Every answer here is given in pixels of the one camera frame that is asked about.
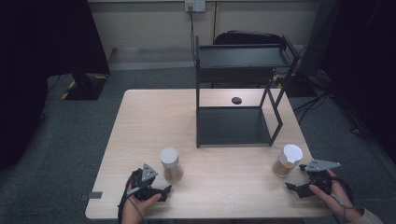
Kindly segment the round white lid spice jar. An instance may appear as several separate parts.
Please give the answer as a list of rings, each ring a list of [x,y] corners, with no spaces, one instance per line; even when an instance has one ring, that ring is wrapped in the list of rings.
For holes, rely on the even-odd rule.
[[[178,151],[173,147],[166,147],[160,153],[160,160],[163,165],[164,178],[170,183],[177,182],[183,175]]]

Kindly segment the person's left hand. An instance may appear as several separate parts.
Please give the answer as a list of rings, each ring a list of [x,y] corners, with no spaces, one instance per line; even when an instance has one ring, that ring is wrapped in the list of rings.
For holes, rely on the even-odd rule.
[[[138,201],[134,195],[130,196],[122,208],[121,224],[139,224],[148,210],[161,197],[161,194],[155,194],[148,200]]]

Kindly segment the faceted white lid spice jar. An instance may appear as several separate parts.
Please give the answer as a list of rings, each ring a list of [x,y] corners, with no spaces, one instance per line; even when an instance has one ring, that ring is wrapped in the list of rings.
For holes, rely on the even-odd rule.
[[[285,145],[273,165],[273,172],[278,176],[287,176],[303,156],[304,153],[298,146]]]

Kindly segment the black two-tier metal rack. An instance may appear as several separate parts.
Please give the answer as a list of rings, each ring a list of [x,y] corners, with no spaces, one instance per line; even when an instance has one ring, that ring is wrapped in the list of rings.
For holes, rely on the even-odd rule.
[[[270,87],[277,68],[291,74],[298,53],[284,35],[277,44],[195,44],[196,146],[268,145],[279,134],[283,121]],[[264,86],[257,105],[202,105],[203,83],[253,82]]]

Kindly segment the black curtain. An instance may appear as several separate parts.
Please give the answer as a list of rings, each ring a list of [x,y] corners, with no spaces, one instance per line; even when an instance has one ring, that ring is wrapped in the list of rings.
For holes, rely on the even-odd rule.
[[[90,74],[108,73],[88,0],[0,0],[0,171],[27,148],[49,77],[87,89]]]
[[[396,160],[396,0],[336,0],[322,67],[358,120]]]

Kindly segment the person's right hand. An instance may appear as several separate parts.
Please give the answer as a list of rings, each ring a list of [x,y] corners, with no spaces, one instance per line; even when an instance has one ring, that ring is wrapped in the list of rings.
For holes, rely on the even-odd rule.
[[[311,191],[317,195],[327,206],[346,223],[358,220],[364,214],[361,208],[357,208],[349,200],[347,193],[342,185],[336,181],[332,181],[332,193],[327,194],[315,185],[310,185]]]

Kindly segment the dark grey upright panel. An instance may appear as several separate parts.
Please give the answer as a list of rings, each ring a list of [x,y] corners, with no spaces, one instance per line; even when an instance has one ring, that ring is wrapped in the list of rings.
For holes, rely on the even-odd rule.
[[[321,65],[331,32],[333,0],[320,0],[308,46],[298,72],[315,76]]]

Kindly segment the black floor stand base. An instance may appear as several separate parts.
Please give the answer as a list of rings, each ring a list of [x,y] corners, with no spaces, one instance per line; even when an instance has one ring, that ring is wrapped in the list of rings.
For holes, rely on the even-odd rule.
[[[314,97],[316,92],[313,90],[311,81],[308,76],[299,73],[290,77],[290,84],[285,89],[286,94],[291,97]]]

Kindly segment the black chair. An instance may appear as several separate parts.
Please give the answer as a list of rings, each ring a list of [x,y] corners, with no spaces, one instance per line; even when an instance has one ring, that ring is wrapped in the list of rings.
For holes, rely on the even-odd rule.
[[[227,31],[218,35],[215,45],[238,45],[238,44],[277,44],[281,41],[279,35],[250,31]]]

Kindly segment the black stand base striped tape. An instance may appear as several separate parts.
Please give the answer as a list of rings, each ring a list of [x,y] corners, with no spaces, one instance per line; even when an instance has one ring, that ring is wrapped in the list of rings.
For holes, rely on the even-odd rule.
[[[81,89],[78,84],[73,81],[63,96],[62,100],[82,100],[95,101],[99,98],[103,87],[106,84],[108,76],[89,76],[90,83],[87,89]]]

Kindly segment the white wall outlet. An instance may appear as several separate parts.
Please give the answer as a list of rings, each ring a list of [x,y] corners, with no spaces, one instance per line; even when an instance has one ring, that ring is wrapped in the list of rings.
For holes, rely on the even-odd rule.
[[[206,0],[186,0],[185,10],[187,12],[205,12]]]

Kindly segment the grey clamp on table edge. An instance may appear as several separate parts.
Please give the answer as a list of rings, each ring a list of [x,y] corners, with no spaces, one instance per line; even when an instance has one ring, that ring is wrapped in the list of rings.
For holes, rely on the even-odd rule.
[[[103,195],[102,191],[93,191],[88,194],[81,194],[79,200],[82,202],[87,202],[89,199],[101,199]]]

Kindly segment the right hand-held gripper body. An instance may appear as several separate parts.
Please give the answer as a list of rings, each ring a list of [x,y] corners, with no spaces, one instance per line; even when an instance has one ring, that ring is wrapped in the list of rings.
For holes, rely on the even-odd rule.
[[[312,159],[304,170],[308,174],[312,185],[330,194],[332,192],[332,177],[329,175],[328,170],[340,166],[339,162]]]

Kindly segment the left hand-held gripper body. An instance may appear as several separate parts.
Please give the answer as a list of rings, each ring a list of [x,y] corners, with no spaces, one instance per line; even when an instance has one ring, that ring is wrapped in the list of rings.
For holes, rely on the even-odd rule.
[[[142,168],[133,171],[127,184],[126,195],[134,195],[138,201],[145,201],[155,194],[160,194],[160,189],[153,189],[151,184],[154,182],[157,172],[147,164]]]

